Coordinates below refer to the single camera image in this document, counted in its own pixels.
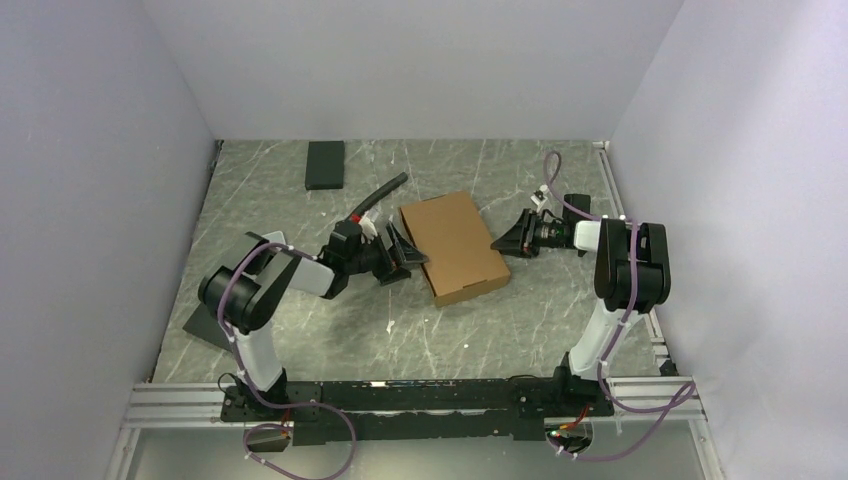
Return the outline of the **brown cardboard box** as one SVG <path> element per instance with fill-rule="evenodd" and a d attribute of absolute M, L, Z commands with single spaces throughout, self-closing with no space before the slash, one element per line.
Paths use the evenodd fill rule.
<path fill-rule="evenodd" d="M 428 257 L 423 274 L 434 304 L 445 307 L 506 286 L 511 272 L 469 192 L 456 191 L 399 208 L 413 245 Z"/>

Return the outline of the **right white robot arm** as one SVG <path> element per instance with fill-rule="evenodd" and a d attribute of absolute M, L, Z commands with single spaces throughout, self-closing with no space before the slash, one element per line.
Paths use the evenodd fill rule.
<path fill-rule="evenodd" d="M 625 219 L 591 219 L 591 197 L 564 196 L 563 212 L 541 206 L 521 212 L 519 219 L 490 248 L 506 256 L 534 258 L 543 248 L 571 249 L 580 257 L 595 255 L 592 316 L 577 344 L 555 370 L 551 401 L 557 411 L 574 415 L 590 392 L 600 387 L 606 363 L 633 325 L 671 291 L 671 269 L 665 226 L 634 225 Z"/>

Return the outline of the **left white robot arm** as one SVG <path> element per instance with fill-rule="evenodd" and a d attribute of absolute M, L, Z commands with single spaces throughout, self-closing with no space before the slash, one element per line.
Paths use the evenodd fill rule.
<path fill-rule="evenodd" d="M 248 407 L 261 419 L 279 417 L 288 402 L 271 325 L 287 291 L 333 299 L 353 275 L 370 273 L 388 285 L 409 278 L 410 266 L 427 262 L 393 223 L 373 235 L 364 226 L 358 216 L 337 222 L 318 255 L 280 242 L 279 233 L 248 232 L 201 280 L 199 303 L 183 329 L 234 353 L 240 377 L 254 386 Z"/>

